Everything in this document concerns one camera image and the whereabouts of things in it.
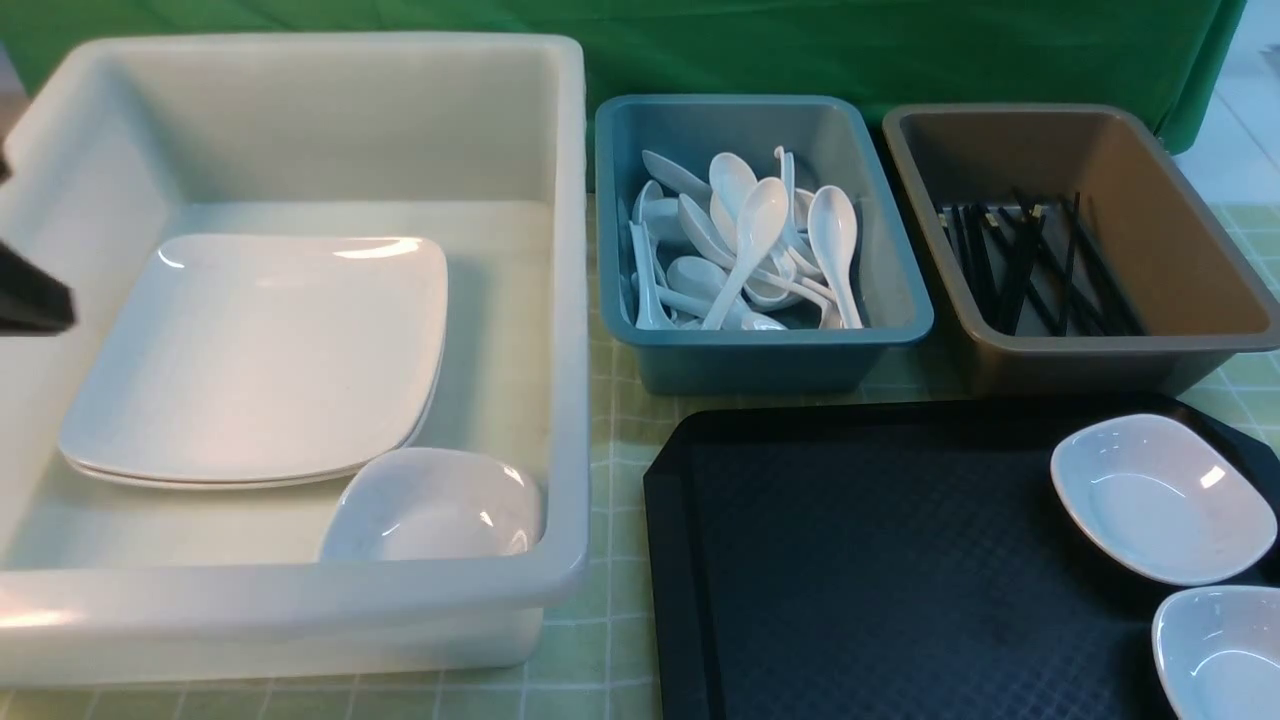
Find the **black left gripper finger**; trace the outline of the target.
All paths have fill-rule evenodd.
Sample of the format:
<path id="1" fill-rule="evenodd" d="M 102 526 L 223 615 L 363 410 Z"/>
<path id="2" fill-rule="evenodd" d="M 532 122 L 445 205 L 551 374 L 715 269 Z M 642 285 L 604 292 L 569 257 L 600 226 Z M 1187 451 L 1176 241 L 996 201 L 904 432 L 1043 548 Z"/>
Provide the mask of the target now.
<path id="1" fill-rule="evenodd" d="M 56 336 L 77 323 L 70 288 L 1 242 L 1 336 Z"/>

